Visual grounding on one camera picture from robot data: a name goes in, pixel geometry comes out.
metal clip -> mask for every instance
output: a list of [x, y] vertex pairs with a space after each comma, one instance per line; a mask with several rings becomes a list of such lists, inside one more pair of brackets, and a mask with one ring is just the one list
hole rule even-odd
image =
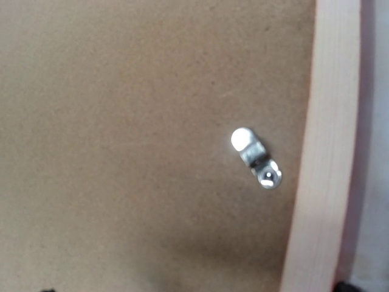
[[231, 136], [231, 143], [265, 189], [274, 189], [281, 183], [282, 173], [277, 163], [269, 157], [252, 130], [236, 129]]

wood grain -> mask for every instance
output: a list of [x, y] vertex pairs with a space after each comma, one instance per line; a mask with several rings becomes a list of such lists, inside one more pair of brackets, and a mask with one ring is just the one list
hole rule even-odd
[[329, 292], [348, 203], [359, 93], [360, 1], [318, 0], [311, 96], [282, 292]]

brown fiberboard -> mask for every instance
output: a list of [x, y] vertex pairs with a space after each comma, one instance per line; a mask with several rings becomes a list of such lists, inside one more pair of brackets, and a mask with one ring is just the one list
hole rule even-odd
[[314, 1], [1, 5], [0, 290], [277, 291]]

dark object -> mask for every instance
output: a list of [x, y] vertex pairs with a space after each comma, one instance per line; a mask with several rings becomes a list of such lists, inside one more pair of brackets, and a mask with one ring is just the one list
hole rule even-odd
[[336, 284], [334, 288], [334, 292], [363, 292], [363, 291], [345, 282], [339, 282], [338, 284]]

shiny metal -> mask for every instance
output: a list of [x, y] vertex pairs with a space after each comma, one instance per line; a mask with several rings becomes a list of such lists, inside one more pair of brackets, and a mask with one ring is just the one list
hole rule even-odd
[[231, 136], [231, 143], [265, 189], [274, 189], [281, 183], [282, 173], [277, 163], [270, 158], [252, 130], [236, 129]]

